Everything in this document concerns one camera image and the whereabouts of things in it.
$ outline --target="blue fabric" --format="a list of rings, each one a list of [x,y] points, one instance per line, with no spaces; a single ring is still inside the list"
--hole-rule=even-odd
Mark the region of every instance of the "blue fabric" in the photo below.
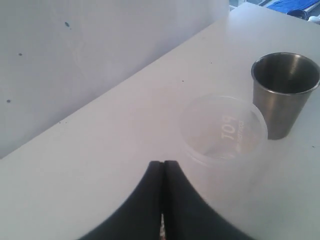
[[[319,0],[279,0],[268,6],[268,9],[286,14],[291,10],[304,10],[317,2]]]

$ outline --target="plastic lid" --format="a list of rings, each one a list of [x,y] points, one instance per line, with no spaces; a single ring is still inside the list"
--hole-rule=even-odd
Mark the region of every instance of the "plastic lid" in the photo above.
[[[209,94],[195,99],[181,114],[179,124],[187,152],[207,166],[250,160],[268,139],[259,109],[228,96]]]

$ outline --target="table surface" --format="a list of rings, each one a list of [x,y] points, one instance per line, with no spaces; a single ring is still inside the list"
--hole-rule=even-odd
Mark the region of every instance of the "table surface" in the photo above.
[[[259,240],[318,239],[320,91],[288,137],[235,169],[202,166],[178,118],[195,98],[252,101],[250,69],[272,52],[320,64],[320,27],[245,3],[0,161],[0,239],[76,239],[130,195],[151,160],[177,160],[207,203]]]

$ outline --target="white wall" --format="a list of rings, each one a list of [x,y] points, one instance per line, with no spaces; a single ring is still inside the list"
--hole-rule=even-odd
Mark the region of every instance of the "white wall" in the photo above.
[[[228,12],[227,0],[2,0],[0,158]]]

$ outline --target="metal cup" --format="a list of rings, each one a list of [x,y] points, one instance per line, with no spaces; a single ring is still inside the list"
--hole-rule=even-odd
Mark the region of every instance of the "metal cup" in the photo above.
[[[295,53],[263,56],[251,68],[253,104],[261,111],[268,138],[288,135],[311,92],[320,83],[319,66]]]

